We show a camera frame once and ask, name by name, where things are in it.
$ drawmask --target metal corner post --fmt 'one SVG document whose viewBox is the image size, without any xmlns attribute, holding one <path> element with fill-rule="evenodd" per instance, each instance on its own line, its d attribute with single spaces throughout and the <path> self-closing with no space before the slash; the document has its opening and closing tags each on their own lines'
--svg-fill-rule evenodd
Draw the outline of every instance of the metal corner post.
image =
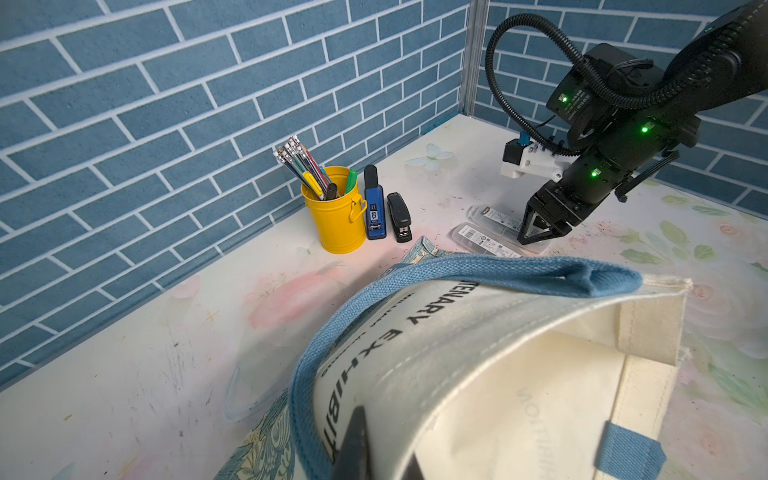
<svg viewBox="0 0 768 480">
<path fill-rule="evenodd" d="M 475 95 L 478 90 L 480 57 L 485 40 L 485 23 L 490 0 L 471 0 L 467 14 L 467 41 L 464 47 L 462 85 L 458 90 L 458 104 L 462 112 L 471 117 L 475 113 Z"/>
</svg>

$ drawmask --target blue bag strap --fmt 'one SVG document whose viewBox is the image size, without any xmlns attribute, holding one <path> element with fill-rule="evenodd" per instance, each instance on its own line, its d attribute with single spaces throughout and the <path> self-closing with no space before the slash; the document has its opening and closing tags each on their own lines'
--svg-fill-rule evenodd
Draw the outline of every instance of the blue bag strap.
<svg viewBox="0 0 768 480">
<path fill-rule="evenodd" d="M 632 293 L 643 283 L 636 271 L 614 263 L 576 257 L 501 258 L 451 255 L 393 270 L 360 290 L 312 338 L 296 364 L 288 415 L 296 453 L 310 480 L 330 477 L 331 461 L 315 429 L 312 408 L 317 369 L 336 337 L 366 308 L 395 292 L 427 280 L 466 280 L 526 293 L 575 298 Z"/>
<path fill-rule="evenodd" d="M 645 435 L 608 422 L 597 468 L 618 480 L 656 480 L 667 456 L 661 444 Z"/>
</svg>

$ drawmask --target brick pattern wall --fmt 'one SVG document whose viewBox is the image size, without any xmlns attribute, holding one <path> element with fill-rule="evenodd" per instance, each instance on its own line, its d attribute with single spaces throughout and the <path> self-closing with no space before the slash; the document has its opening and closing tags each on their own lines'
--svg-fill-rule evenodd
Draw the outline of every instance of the brick pattern wall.
<svg viewBox="0 0 768 480">
<path fill-rule="evenodd" d="M 485 45 L 507 17 L 532 12 L 549 18 L 586 52 L 607 42 L 639 58 L 653 58 L 666 68 L 670 60 L 707 23 L 744 0 L 528 0 L 491 2 Z M 513 28 L 496 49 L 499 87 L 512 107 L 537 123 L 548 119 L 545 107 L 553 87 L 571 64 L 539 31 Z M 475 116 L 517 130 L 492 98 L 481 60 Z M 700 141 L 680 147 L 680 160 L 654 175 L 671 185 L 768 218 L 768 91 L 703 111 Z M 564 138 L 567 124 L 555 118 L 542 131 Z"/>
<path fill-rule="evenodd" d="M 360 169 L 456 114 L 467 6 L 4 2 L 0 386 L 301 208 L 287 136 Z"/>
</svg>

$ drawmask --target canvas tote bag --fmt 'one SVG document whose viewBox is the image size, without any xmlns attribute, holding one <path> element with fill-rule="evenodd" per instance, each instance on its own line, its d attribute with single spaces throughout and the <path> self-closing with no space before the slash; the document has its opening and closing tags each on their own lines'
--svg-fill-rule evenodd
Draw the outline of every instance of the canvas tote bag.
<svg viewBox="0 0 768 480">
<path fill-rule="evenodd" d="M 690 281 L 572 257 L 396 268 L 310 342 L 290 386 L 307 478 L 364 407 L 374 480 L 652 480 Z"/>
</svg>

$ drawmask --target plastic package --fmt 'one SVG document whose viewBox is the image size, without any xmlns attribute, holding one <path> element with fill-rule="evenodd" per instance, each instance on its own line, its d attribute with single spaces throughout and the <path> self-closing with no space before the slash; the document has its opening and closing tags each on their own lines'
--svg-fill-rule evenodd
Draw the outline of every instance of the plastic package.
<svg viewBox="0 0 768 480">
<path fill-rule="evenodd" d="M 451 239 L 473 253 L 496 255 L 497 257 L 519 258 L 523 250 L 502 238 L 494 236 L 482 227 L 464 222 L 451 230 Z"/>
<path fill-rule="evenodd" d="M 518 233 L 520 233 L 523 223 L 522 217 L 517 216 L 515 212 L 497 210 L 490 205 L 473 205 L 467 210 L 467 218 L 497 237 L 507 240 L 518 248 L 530 250 L 533 253 L 544 252 L 552 241 L 543 240 L 541 242 L 529 243 L 528 245 L 521 245 L 518 242 Z M 532 233 L 539 233 L 541 231 L 543 230 L 532 227 Z"/>
</svg>

